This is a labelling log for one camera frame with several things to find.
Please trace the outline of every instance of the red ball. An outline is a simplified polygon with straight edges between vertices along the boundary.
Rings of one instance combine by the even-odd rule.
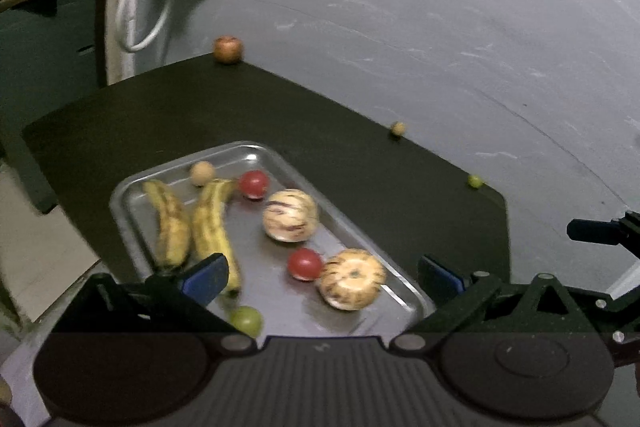
[[[261,200],[267,193],[269,177],[262,171],[245,172],[238,180],[238,188],[250,200]]]
[[[320,277],[324,262],[317,251],[298,248],[289,256],[287,269],[292,277],[300,281],[312,281]]]

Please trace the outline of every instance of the metal tray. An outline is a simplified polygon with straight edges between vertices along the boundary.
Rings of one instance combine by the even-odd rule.
[[[252,169],[262,170],[270,178],[267,197],[282,188],[304,190],[315,199],[320,213],[318,231],[305,246],[325,259],[344,248],[364,248],[377,256],[387,270],[384,291],[372,305],[358,312],[331,308],[314,283],[297,281],[287,272],[289,253],[301,245],[272,241],[262,229],[264,203],[235,195],[226,206],[225,226],[242,274],[242,293],[233,300],[220,296],[207,309],[223,319],[238,305],[259,310],[264,317],[264,329],[258,344],[268,335],[379,335],[388,343],[434,311],[431,299],[372,240],[281,156],[253,142],[234,142],[185,156],[131,176],[116,187],[110,201],[111,213],[142,279],[156,269],[152,250],[158,234],[156,211],[142,190],[142,182],[150,178],[162,180],[172,186],[187,208],[192,208],[200,189],[191,184],[189,169],[200,160],[211,162],[221,178],[235,178]]]

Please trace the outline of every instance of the tile floor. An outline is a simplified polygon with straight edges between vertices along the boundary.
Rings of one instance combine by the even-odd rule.
[[[96,261],[62,209],[34,210],[0,162],[0,273],[20,311],[36,320]]]

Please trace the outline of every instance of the ripe banana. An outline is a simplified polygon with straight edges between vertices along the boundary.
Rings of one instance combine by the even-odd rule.
[[[182,202],[160,180],[149,180],[142,188],[158,211],[160,232],[155,256],[162,268],[175,268],[184,263],[189,251],[191,230]]]
[[[223,222],[225,203],[235,189],[235,180],[217,178],[210,181],[204,186],[193,211],[193,238],[198,258],[206,259],[212,253],[221,253],[226,257],[229,279],[223,293],[229,296],[236,295],[241,288],[238,263],[226,237]]]

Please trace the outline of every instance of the green fruit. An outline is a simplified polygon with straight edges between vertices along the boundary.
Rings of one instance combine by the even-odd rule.
[[[469,177],[466,179],[466,182],[469,184],[471,188],[480,188],[484,185],[482,178],[480,176],[476,176],[475,174],[469,174]]]
[[[262,315],[255,308],[250,306],[240,306],[235,309],[229,317],[229,323],[238,331],[249,335],[255,339],[262,331]]]

